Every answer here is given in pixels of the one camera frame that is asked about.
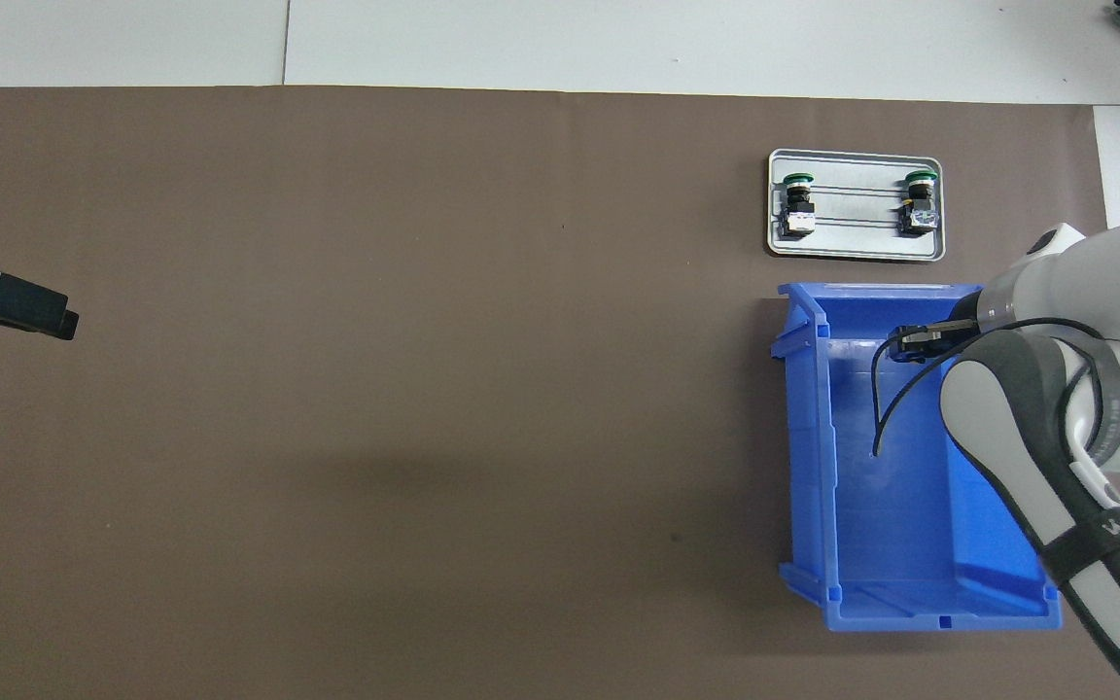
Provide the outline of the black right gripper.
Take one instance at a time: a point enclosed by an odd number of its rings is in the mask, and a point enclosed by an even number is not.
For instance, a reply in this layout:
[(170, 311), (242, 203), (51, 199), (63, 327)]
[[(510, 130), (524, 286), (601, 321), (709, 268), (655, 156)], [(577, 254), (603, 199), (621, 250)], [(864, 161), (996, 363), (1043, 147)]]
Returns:
[(895, 363), (923, 363), (981, 333), (977, 316), (955, 316), (942, 324), (899, 325), (886, 340), (886, 355)]

